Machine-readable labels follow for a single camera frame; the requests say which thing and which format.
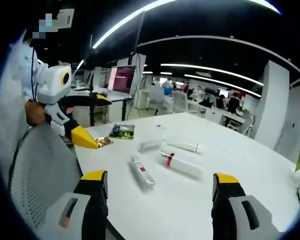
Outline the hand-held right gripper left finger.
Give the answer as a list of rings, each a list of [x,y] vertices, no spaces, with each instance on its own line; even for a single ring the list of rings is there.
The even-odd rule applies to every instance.
[[[104,240],[108,216],[108,172],[86,173],[46,211],[45,240]]]

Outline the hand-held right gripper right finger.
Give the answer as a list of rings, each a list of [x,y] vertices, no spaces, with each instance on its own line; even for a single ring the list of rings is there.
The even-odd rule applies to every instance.
[[[271,212],[225,173],[213,175],[211,218],[214,240],[278,240],[283,234]]]

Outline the person's left hand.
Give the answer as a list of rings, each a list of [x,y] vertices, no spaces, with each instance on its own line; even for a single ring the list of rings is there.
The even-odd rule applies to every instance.
[[[24,109],[26,114],[26,121],[30,126],[35,127],[47,122],[44,105],[39,101],[28,100],[24,104]]]

